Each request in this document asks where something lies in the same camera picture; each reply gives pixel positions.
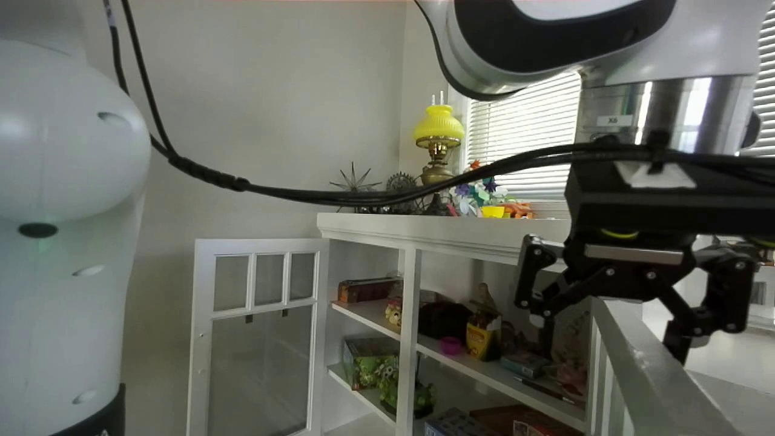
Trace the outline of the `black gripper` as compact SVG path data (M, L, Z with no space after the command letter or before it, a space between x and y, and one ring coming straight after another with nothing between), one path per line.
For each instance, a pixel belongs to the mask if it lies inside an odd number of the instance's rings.
M683 362L717 328L739 333L759 258L775 242L775 160L734 154L653 153L646 147L576 150L567 181L573 230L565 245L521 240L513 304L539 326L539 354L550 355L554 316L591 295L591 245L678 252L688 263L695 235L739 236L745 252L706 247L693 261L707 273L706 298L690 307L677 290L665 345Z

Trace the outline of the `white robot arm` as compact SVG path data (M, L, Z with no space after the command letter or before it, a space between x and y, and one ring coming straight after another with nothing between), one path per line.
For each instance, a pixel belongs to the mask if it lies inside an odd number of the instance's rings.
M582 109L611 92L759 68L769 0L414 0L445 79L499 98L561 70L584 75ZM161 144L132 96L81 50L73 0L0 0L2 425L56 436L119 400L119 298L138 236L142 183ZM576 286L608 232L677 250L695 232L769 240L771 161L741 153L745 125L688 150L667 129L544 150L573 169L565 256Z

